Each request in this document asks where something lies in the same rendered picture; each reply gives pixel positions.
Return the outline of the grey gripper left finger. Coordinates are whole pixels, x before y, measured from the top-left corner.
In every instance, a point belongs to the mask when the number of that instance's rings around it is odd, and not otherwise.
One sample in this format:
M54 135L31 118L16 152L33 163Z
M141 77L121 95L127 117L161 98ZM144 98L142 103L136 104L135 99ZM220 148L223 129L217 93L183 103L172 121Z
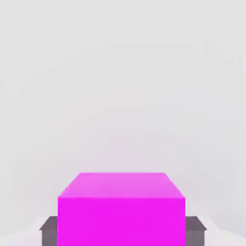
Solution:
M48 216L37 231L29 232L22 246L57 246L57 216Z

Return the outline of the small magenta cube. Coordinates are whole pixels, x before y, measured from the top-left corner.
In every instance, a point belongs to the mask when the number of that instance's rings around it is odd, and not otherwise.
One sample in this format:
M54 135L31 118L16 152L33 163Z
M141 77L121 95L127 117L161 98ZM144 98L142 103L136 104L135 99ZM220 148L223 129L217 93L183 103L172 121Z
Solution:
M58 196L57 246L185 246L185 197L164 173L80 173Z

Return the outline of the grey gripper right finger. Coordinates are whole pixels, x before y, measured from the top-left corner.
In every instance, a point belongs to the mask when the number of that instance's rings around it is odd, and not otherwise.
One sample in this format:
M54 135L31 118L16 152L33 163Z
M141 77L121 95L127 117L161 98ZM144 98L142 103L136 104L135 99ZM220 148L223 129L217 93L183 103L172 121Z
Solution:
M225 246L226 237L209 218L186 216L185 246Z

